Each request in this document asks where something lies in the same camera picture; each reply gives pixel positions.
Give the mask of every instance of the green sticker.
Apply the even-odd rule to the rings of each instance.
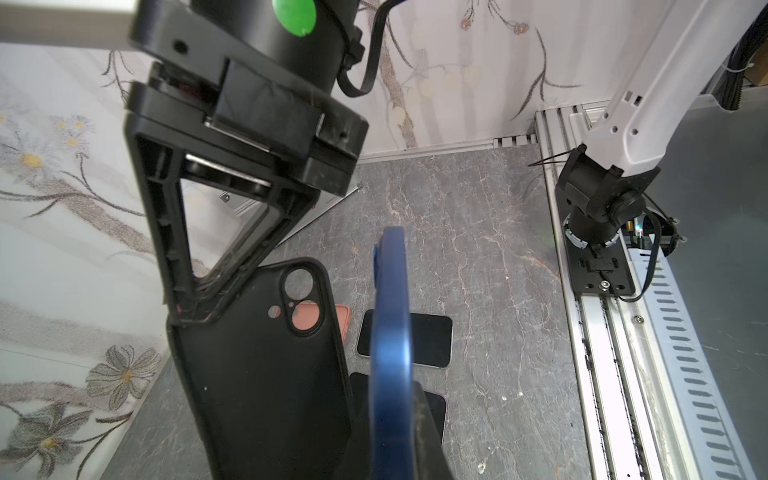
[[[272,0],[280,24],[297,37],[312,33],[317,22],[315,0]]]

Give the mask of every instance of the marble surface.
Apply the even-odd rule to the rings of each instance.
[[[403,225],[411,309],[454,322],[445,369],[415,366],[448,403],[443,450],[455,478],[589,477],[570,339],[536,146],[359,167],[363,182],[268,260],[315,257],[337,303],[352,309],[350,372],[362,315],[373,307],[372,249]],[[172,364],[105,478],[209,478]]]

